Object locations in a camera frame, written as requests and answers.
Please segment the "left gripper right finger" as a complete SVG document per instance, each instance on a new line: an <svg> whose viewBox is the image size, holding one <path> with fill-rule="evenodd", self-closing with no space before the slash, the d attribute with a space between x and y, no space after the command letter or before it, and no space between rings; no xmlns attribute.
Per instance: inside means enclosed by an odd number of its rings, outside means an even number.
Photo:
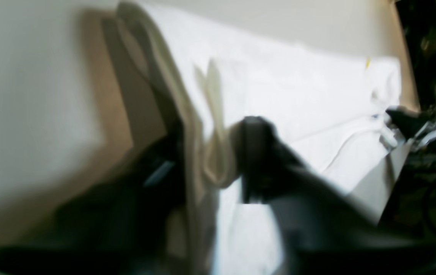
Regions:
<svg viewBox="0 0 436 275"><path fill-rule="evenodd" d="M274 125L240 125L243 199L272 209L288 275L422 275L436 272L436 241L378 228L280 141Z"/></svg>

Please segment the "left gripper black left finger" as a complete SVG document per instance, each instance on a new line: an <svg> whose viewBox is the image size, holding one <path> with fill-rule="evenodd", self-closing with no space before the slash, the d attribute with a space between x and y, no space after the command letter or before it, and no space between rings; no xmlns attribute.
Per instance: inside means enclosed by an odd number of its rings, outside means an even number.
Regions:
<svg viewBox="0 0 436 275"><path fill-rule="evenodd" d="M176 123L121 174L59 207L47 229L0 246L0 273L171 275L167 219L186 202L183 141Z"/></svg>

